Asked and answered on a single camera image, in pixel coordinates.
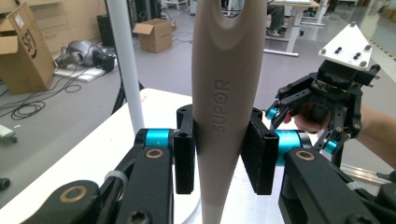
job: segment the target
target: bolt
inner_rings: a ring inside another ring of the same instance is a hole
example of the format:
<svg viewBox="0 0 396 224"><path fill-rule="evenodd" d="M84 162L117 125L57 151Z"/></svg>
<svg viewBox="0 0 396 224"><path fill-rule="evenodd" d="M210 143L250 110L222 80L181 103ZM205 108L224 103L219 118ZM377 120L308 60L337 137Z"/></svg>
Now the bolt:
<svg viewBox="0 0 396 224"><path fill-rule="evenodd" d="M148 212L144 210L133 211L128 224L150 224L151 217Z"/></svg>
<svg viewBox="0 0 396 224"><path fill-rule="evenodd" d="M0 190L7 189L10 183L8 178L0 178Z"/></svg>
<svg viewBox="0 0 396 224"><path fill-rule="evenodd" d="M337 50L335 51L335 53L339 53L341 51L341 49L343 49L343 48L338 47Z"/></svg>
<svg viewBox="0 0 396 224"><path fill-rule="evenodd" d="M371 224L374 223L369 217L363 215L352 215L347 219L348 224Z"/></svg>

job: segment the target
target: white table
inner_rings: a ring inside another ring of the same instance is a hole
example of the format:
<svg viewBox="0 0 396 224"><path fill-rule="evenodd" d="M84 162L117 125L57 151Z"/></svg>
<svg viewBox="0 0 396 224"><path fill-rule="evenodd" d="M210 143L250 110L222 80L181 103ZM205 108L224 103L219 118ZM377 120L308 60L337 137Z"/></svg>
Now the white table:
<svg viewBox="0 0 396 224"><path fill-rule="evenodd" d="M176 128L176 111L191 104L191 97L166 91L144 89L140 92L147 128ZM269 120L264 123L269 127ZM293 124L283 129L294 129ZM60 186L80 179L104 183L134 144L134 131L128 106L107 119L96 130L51 166L23 192L0 210L0 223L21 223ZM238 162L224 208L222 223L283 223L277 200L283 167L276 168L273 195L256 195L248 181L244 165ZM175 223L201 223L198 176L192 195L175 194Z"/></svg>
<svg viewBox="0 0 396 224"><path fill-rule="evenodd" d="M317 12L315 14L315 17L303 17L304 20L314 20L315 22L302 21L301 24L324 26L324 23L322 23L321 21L323 20L323 16L326 13L328 7L327 5L328 5L328 0L321 1L320 6L318 7Z"/></svg>
<svg viewBox="0 0 396 224"><path fill-rule="evenodd" d="M286 41L288 45L286 50L275 50L275 49L264 49L265 53L274 53L286 56L298 57L298 53L294 52L294 45L297 37L300 35L300 25L302 24L302 18L304 15L304 10L309 7L319 7L319 4L311 1L311 4L296 4L296 3L282 3L273 2L271 5L274 6L290 6L292 7L290 20L288 22L288 28L285 33L284 38L267 36L266 39Z"/></svg>

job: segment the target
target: cardboard box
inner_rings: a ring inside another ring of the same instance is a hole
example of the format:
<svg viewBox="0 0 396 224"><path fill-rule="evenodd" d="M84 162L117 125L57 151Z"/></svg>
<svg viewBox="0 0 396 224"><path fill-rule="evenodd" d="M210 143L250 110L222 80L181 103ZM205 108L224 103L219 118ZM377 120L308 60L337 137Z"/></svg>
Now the cardboard box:
<svg viewBox="0 0 396 224"><path fill-rule="evenodd" d="M13 94L50 87L55 64L26 3L0 21L0 68Z"/></svg>
<svg viewBox="0 0 396 224"><path fill-rule="evenodd" d="M396 7L384 7L382 9L382 17L385 17L387 19L393 18L393 15L396 14Z"/></svg>
<svg viewBox="0 0 396 224"><path fill-rule="evenodd" d="M134 33L139 35L143 51L158 53L172 46L172 25L170 21L154 19L138 23Z"/></svg>

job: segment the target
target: wire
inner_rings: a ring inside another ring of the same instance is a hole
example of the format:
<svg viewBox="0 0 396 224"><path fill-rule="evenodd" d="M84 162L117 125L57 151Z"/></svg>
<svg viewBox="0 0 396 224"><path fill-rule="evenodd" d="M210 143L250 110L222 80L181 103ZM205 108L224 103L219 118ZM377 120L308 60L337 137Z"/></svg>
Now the wire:
<svg viewBox="0 0 396 224"><path fill-rule="evenodd" d="M80 61L77 62L73 73L70 74L69 76L72 76L76 73L76 71L78 69L78 64L80 63ZM67 93L73 93L73 92L80 91L82 87L78 84L73 84L73 83L81 76L92 76L92 74L85 74L85 72L89 68L90 68L90 66L87 66L87 68L84 71L82 71L81 74L68 79L68 81L59 90L55 90L55 89L62 80L66 79L66 77L60 78L51 89L49 89L48 91L46 91L44 93L40 94L39 92L35 92L21 101L9 103L6 105L1 105L0 111L7 110L7 112L0 114L0 118L10 114L11 118L14 120L27 119L27 118L32 117L33 115L37 114L39 111L41 111L46 106L46 103L44 102L45 100L57 95L61 91L65 91Z"/></svg>
<svg viewBox="0 0 396 224"><path fill-rule="evenodd" d="M166 8L162 8L162 12L164 12L168 17L169 17L169 19L171 19L171 21L173 20L173 18L169 15L169 13L166 11Z"/></svg>
<svg viewBox="0 0 396 224"><path fill-rule="evenodd" d="M190 43L190 44L192 44L192 40L181 40L181 39L173 39L173 41L180 41L180 42L183 42L183 43Z"/></svg>
<svg viewBox="0 0 396 224"><path fill-rule="evenodd" d="M141 12L139 13L138 17L139 17L140 19L142 19L142 21L144 21L145 18L146 18L146 11L141 11Z"/></svg>
<svg viewBox="0 0 396 224"><path fill-rule="evenodd" d="M6 94L8 90L4 91L3 93L0 94L0 97L2 97L4 94Z"/></svg>

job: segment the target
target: human hand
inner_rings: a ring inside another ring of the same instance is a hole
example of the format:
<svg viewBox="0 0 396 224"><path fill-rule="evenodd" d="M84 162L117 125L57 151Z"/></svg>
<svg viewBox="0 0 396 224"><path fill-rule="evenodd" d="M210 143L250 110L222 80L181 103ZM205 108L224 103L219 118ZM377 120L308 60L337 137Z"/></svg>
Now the human hand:
<svg viewBox="0 0 396 224"><path fill-rule="evenodd" d="M299 114L293 117L294 123L298 129L308 133L317 133L328 126L330 121L330 113L327 114L326 119L323 120L321 124L317 123L310 118L313 107L313 103L302 105ZM291 113L289 111L283 122L289 123L290 121Z"/></svg>

